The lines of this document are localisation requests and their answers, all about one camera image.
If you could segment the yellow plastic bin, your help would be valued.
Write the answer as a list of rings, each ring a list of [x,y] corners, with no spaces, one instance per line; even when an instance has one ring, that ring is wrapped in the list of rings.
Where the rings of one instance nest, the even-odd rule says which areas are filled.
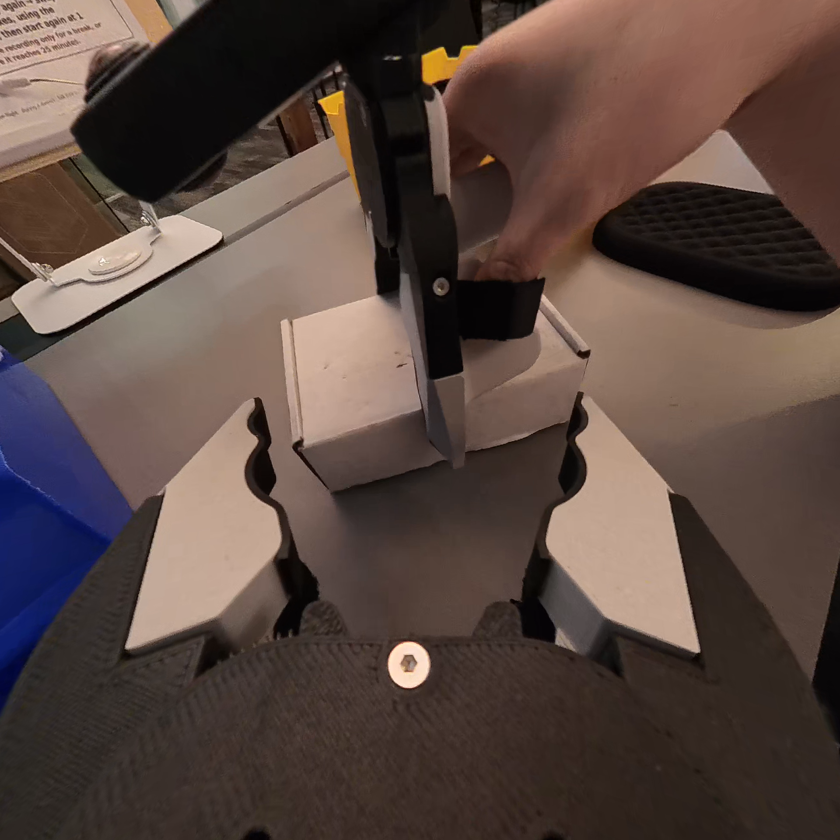
[[[450,80],[460,65],[463,64],[466,58],[475,51],[475,49],[475,45],[466,45],[461,48],[458,55],[455,57],[450,56],[445,47],[438,47],[423,54],[423,81],[428,85],[436,85],[439,82]],[[350,133],[345,112],[343,90],[339,89],[338,91],[319,99],[318,104],[327,116],[339,152],[346,165],[347,171],[350,174],[356,195],[357,197],[361,197],[354,173]]]

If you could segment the black quilted pad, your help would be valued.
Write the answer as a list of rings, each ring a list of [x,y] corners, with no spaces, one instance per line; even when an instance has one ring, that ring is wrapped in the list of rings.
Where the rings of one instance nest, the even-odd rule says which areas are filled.
[[[698,182],[645,187],[594,227],[604,257],[783,312],[839,304],[839,268],[774,195]]]

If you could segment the blue plastic bin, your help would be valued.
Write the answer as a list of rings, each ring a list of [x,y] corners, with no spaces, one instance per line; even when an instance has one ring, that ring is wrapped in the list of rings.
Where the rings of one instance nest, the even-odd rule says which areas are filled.
[[[49,386],[1,349],[1,706],[133,511]]]

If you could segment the person's right hand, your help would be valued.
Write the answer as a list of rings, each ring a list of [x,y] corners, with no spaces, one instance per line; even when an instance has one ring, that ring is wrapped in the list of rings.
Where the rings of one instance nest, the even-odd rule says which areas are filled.
[[[703,144],[807,46],[835,2],[547,2],[485,40],[445,94],[453,176],[492,156],[511,210],[477,280],[525,281]]]

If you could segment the white sheet stand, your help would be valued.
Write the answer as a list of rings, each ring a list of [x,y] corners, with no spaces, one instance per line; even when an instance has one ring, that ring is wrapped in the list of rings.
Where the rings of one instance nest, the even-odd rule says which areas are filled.
[[[12,303],[36,333],[64,332],[215,248],[223,234],[182,215],[158,218],[141,203],[141,226],[35,278]]]

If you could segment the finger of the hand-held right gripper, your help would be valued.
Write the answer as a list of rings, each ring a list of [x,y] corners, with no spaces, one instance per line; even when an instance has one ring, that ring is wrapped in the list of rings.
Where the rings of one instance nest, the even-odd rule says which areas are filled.
[[[353,173],[373,235],[376,292],[385,295],[398,291],[400,284],[401,223],[393,154],[381,104],[358,88],[345,88],[343,94]]]
[[[463,340],[513,350],[534,333],[543,281],[460,279],[459,216],[430,176],[401,175],[396,253],[400,303],[427,437],[454,467],[466,455],[468,377]]]

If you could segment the large brown cardboard box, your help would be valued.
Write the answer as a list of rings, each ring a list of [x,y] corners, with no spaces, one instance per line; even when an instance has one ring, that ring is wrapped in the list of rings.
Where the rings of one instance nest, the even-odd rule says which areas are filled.
[[[2,271],[22,284],[31,263],[59,268],[126,235],[104,195],[73,160],[50,164],[1,184]]]

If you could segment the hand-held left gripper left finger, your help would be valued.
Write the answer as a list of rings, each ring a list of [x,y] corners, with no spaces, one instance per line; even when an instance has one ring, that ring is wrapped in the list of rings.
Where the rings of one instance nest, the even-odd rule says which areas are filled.
[[[125,643],[137,655],[198,634],[256,644],[296,597],[296,550],[270,497],[276,475],[260,399],[248,399],[161,493]]]

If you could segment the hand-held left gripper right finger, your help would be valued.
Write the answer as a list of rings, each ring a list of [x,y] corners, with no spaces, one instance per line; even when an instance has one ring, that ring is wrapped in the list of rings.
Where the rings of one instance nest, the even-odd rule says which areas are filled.
[[[670,489],[583,393],[566,428],[559,483],[522,582],[528,632],[589,658],[614,636],[698,656]]]

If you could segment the white cardboard mailer box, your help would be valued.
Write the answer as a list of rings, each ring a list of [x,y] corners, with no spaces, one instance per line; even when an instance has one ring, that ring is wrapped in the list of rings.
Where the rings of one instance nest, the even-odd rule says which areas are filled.
[[[292,447],[332,492],[444,459],[427,439],[395,296],[285,320]],[[506,445],[571,416],[590,348],[543,297],[532,335],[462,340],[466,450]]]

